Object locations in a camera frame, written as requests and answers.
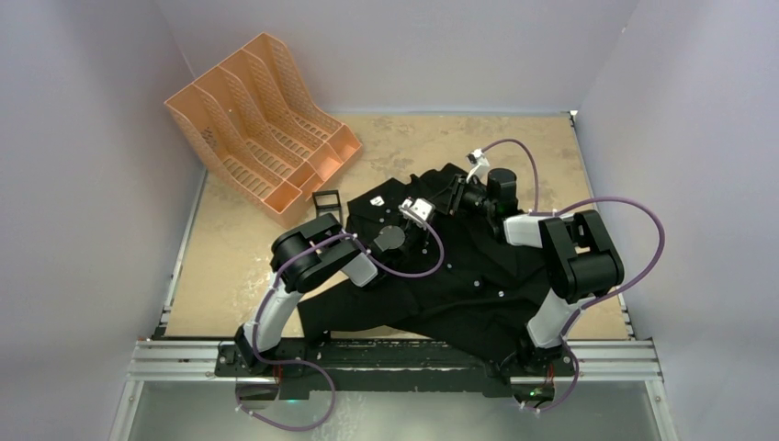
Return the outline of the black button shirt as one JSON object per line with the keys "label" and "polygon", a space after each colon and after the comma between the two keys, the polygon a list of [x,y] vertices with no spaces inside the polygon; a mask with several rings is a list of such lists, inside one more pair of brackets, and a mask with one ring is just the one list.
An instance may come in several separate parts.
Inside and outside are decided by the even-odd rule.
{"label": "black button shirt", "polygon": [[389,262],[402,273],[359,288],[341,282],[299,303],[303,333],[314,341],[326,332],[358,332],[386,325],[444,341],[493,362],[517,356],[525,324],[548,294],[540,250],[501,243],[478,214],[443,216],[436,194],[462,170],[447,164],[403,183],[391,178],[351,199],[346,229],[373,240],[379,229],[399,223],[406,198],[435,205],[433,232],[408,258]]}

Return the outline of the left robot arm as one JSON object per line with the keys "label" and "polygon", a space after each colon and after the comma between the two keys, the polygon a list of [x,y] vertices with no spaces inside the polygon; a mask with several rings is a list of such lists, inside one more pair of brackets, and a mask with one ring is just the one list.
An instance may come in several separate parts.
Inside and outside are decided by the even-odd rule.
{"label": "left robot arm", "polygon": [[274,351],[282,331],[303,295],[341,272],[355,286],[370,286],[387,275],[415,278],[420,273],[402,273],[389,267],[393,257],[412,239],[431,231],[430,223],[407,209],[401,210],[399,226],[387,225],[373,241],[362,244],[333,215],[327,214],[281,234],[271,246],[271,280],[266,294],[250,318],[234,336],[234,362],[250,375],[261,376],[274,363]]}

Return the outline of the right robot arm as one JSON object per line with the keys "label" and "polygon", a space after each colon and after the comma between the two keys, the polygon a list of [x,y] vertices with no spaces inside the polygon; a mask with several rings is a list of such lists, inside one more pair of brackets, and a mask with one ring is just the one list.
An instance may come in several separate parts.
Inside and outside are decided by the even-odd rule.
{"label": "right robot arm", "polygon": [[624,280],[624,265],[602,218],[593,209],[562,216],[520,209],[516,175],[505,168],[490,170],[485,183],[456,174],[440,194],[446,199],[441,209],[446,215],[478,214],[499,242],[540,250],[550,288],[515,350],[519,368],[540,372],[561,355],[586,304]]}

